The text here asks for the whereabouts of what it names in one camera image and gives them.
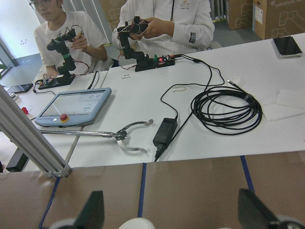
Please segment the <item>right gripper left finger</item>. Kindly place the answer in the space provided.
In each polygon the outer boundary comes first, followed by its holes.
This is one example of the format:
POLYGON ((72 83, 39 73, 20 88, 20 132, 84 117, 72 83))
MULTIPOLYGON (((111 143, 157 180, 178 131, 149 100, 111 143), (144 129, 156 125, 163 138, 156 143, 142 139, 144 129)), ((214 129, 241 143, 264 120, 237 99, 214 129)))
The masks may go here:
POLYGON ((75 220, 76 229, 101 229, 104 224, 103 191, 93 191, 75 220))

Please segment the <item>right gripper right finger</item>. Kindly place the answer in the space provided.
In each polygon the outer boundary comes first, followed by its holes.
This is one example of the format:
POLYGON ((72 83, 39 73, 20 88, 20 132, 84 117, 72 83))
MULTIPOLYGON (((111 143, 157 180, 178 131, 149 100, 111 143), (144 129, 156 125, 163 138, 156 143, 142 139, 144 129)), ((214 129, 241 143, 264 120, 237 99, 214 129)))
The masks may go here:
POLYGON ((241 188, 238 195, 238 219, 243 229, 276 229, 279 219, 249 189, 241 188))

